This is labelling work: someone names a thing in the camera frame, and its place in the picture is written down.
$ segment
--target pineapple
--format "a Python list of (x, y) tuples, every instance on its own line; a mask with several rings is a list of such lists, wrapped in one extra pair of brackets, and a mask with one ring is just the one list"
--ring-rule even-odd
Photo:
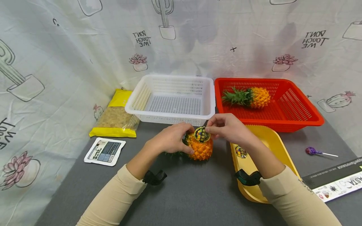
[(231, 102), (250, 108), (263, 108), (270, 102), (269, 92), (265, 88), (252, 87), (245, 91), (237, 90), (232, 87), (234, 93), (224, 91), (222, 99), (224, 101)]
[(200, 143), (198, 140), (195, 139), (195, 136), (193, 134), (187, 134), (186, 135), (186, 145), (191, 147), (195, 153), (192, 155), (189, 155), (189, 157), (193, 160), (208, 160), (212, 155), (212, 139)]

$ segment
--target sticker on tray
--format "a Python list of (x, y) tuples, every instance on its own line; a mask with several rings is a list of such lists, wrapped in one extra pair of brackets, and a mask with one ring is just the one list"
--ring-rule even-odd
[(194, 137), (200, 143), (205, 143), (210, 140), (210, 134), (205, 131), (205, 126), (197, 128)]
[(235, 148), (236, 155), (240, 158), (246, 158), (248, 153), (245, 151), (244, 148), (240, 147), (239, 145)]

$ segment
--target hand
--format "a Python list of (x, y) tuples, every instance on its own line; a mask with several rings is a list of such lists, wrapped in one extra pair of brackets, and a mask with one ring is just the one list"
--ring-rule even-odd
[(179, 123), (169, 126), (154, 138), (150, 139), (146, 145), (150, 148), (157, 149), (159, 152), (185, 152), (186, 154), (193, 154), (194, 150), (182, 142), (182, 137), (187, 131), (193, 133), (195, 129), (189, 123)]
[(206, 132), (213, 139), (223, 137), (233, 144), (242, 147), (251, 147), (261, 142), (237, 117), (231, 113), (215, 114), (207, 122)]

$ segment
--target lollipop stick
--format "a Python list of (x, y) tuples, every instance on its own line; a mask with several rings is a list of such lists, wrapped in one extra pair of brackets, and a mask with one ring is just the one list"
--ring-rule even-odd
[(328, 153), (322, 153), (323, 155), (330, 155), (330, 156), (334, 156), (334, 157), (338, 157), (338, 155), (332, 155), (332, 154), (328, 154)]

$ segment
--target red plastic basket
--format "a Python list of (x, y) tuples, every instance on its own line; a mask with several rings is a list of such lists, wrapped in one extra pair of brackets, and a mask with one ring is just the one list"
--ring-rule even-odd
[[(232, 87), (263, 87), (269, 91), (270, 103), (263, 109), (249, 109), (222, 102), (224, 91)], [(273, 78), (217, 78), (216, 106), (219, 113), (233, 113), (244, 124), (265, 125), (277, 132), (295, 132), (306, 126), (321, 126), (324, 119), (302, 91), (291, 81)]]

